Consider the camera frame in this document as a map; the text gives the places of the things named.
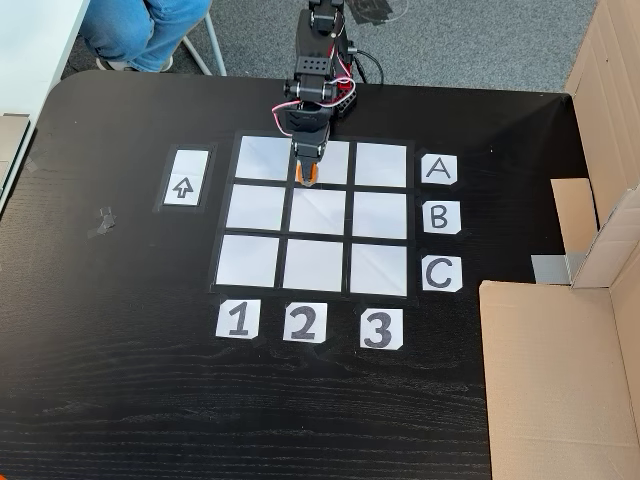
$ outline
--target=blue jeans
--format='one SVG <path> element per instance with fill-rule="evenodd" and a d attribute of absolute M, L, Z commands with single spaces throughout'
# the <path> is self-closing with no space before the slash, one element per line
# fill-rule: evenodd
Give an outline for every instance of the blue jeans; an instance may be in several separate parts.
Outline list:
<path fill-rule="evenodd" d="M 97 57 L 158 72 L 210 4 L 211 0 L 91 0 L 80 35 Z"/>

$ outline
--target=chair leg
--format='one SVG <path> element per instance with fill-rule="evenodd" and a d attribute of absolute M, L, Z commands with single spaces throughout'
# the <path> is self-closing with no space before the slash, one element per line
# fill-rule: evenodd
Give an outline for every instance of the chair leg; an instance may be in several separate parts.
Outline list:
<path fill-rule="evenodd" d="M 213 22 L 211 22 L 211 15 L 207 12 L 207 15 L 204 17 L 204 24 L 207 27 L 207 32 L 209 32 L 209 39 L 211 40 L 211 47 L 213 48 L 213 55 L 216 58 L 216 63 L 218 64 L 218 70 L 220 71 L 220 75 L 223 77 L 227 76 L 227 69 L 224 66 L 224 60 L 222 59 L 222 52 L 220 51 L 220 45 L 218 44 L 218 37 L 216 36 L 216 31 L 213 29 Z"/>
<path fill-rule="evenodd" d="M 184 46 L 187 47 L 187 50 L 189 50 L 189 53 L 198 64 L 198 67 L 200 67 L 200 70 L 202 70 L 202 73 L 204 73 L 205 75 L 211 75 L 211 70 L 209 70 L 207 64 L 204 63 L 204 60 L 202 60 L 202 57 L 196 50 L 196 47 L 193 46 L 193 43 L 191 43 L 191 40 L 189 40 L 187 37 L 184 37 L 182 39 L 182 43 L 184 43 Z"/>

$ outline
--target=cardboard flap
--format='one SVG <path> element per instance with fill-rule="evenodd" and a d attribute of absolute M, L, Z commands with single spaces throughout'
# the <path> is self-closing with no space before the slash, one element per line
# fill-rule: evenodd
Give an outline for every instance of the cardboard flap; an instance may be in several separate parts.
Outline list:
<path fill-rule="evenodd" d="M 598 216 L 640 181 L 640 26 L 636 0 L 601 0 L 566 88 L 574 105 Z"/>
<path fill-rule="evenodd" d="M 586 254 L 598 233 L 591 186 L 586 178 L 551 180 L 567 254 Z"/>
<path fill-rule="evenodd" d="M 600 229 L 575 288 L 610 287 L 640 241 L 640 188 L 629 190 Z"/>
<path fill-rule="evenodd" d="M 480 288 L 494 480 L 637 480 L 640 447 L 606 289 Z"/>
<path fill-rule="evenodd" d="M 611 288 L 620 348 L 629 382 L 629 392 L 640 432 L 640 246 Z"/>

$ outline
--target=white desk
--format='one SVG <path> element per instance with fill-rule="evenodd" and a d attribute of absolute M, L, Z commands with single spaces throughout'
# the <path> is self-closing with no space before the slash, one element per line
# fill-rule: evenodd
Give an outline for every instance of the white desk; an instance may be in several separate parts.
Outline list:
<path fill-rule="evenodd" d="M 0 114 L 24 113 L 31 120 L 17 161 L 0 162 L 0 214 L 88 5 L 89 0 L 0 0 Z"/>

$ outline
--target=dark wooden tabletop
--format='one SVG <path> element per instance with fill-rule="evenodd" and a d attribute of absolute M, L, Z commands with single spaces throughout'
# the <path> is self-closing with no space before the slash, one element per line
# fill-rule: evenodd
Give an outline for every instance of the dark wooden tabletop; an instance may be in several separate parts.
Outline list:
<path fill-rule="evenodd" d="M 8 480 L 490 478 L 477 288 L 531 282 L 531 254 L 563 253 L 549 179 L 586 176 L 570 98 L 359 88 L 335 134 L 459 159 L 453 188 L 409 187 L 416 202 L 461 201 L 463 235 L 417 232 L 413 248 L 462 257 L 464 287 L 418 287 L 395 352 L 359 347 L 349 301 L 330 305 L 322 348 L 282 340 L 277 297 L 260 342 L 215 336 L 208 276 L 234 140 L 276 134 L 281 99 L 280 81 L 118 72 L 53 90 L 0 220 Z M 172 145 L 212 143 L 203 212 L 154 212 Z M 116 225 L 88 238 L 102 207 Z"/>

